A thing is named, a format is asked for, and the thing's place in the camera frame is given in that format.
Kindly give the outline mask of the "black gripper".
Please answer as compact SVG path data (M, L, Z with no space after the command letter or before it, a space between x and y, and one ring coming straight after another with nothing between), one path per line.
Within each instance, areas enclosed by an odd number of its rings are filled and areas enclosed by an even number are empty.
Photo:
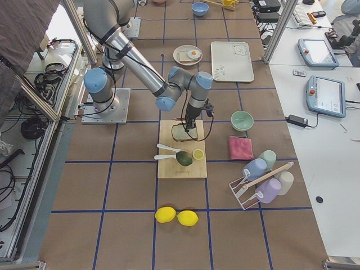
M196 118L200 115L201 111L201 107L193 107L192 105L187 105L185 113L185 132L189 132L189 128L196 128Z

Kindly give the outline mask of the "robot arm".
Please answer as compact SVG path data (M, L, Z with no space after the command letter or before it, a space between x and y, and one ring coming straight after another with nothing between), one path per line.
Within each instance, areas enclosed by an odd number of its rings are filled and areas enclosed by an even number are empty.
M213 106L208 100L212 76L203 71L192 74L174 66L168 78L163 79L123 33L136 5L137 1L85 1L85 26L106 50L103 64L124 64L156 97L160 110L170 111L183 91L191 92L184 117L185 129L189 131L203 110L213 117Z

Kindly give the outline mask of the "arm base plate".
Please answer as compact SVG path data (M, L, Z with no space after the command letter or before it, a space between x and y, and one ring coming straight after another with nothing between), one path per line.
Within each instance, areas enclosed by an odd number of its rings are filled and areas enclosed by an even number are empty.
M123 34L128 39L137 39L140 34L141 18L131 17L127 25L123 29Z
M128 116L128 107L131 95L130 88L112 89L115 93L105 103L96 103L88 94L87 102L90 105L84 107L82 112L83 124L126 124Z

